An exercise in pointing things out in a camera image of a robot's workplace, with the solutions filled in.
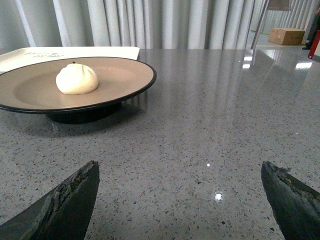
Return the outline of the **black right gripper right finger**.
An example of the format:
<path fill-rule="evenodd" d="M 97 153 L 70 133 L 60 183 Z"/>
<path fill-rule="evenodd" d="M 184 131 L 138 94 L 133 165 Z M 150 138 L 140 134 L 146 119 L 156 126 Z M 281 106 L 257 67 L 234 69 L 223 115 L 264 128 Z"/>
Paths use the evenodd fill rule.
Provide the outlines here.
<path fill-rule="evenodd" d="M 273 216 L 286 240 L 320 238 L 320 193 L 269 161 L 261 180 Z"/>

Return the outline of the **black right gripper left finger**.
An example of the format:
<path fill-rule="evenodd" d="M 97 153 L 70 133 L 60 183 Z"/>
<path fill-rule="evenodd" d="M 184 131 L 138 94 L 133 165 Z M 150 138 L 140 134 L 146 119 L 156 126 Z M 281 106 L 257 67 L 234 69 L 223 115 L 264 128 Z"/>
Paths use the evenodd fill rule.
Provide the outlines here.
<path fill-rule="evenodd" d="M 0 226 L 2 240 L 82 240 L 94 210 L 99 164 L 89 161 Z"/>

